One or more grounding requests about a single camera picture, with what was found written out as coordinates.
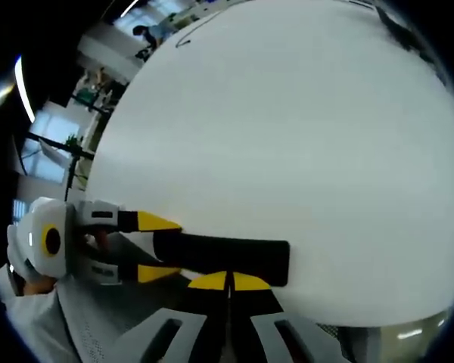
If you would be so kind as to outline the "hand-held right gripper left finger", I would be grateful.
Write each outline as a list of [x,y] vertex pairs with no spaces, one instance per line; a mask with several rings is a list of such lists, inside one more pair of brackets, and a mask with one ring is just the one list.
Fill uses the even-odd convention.
[[111,361],[218,362],[227,305],[227,271],[195,278],[174,309],[159,309],[121,335],[111,347]]

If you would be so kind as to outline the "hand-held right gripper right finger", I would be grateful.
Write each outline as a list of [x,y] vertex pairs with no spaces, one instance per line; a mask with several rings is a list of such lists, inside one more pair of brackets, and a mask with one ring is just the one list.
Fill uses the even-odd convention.
[[239,362],[347,362],[339,341],[286,312],[261,278],[232,274],[232,345]]

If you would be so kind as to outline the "person's left hand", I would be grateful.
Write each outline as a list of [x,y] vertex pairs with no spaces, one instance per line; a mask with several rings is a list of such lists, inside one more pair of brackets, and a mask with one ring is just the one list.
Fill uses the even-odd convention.
[[23,286],[23,295],[47,294],[53,291],[57,280],[48,276],[43,277],[35,282],[26,282]]

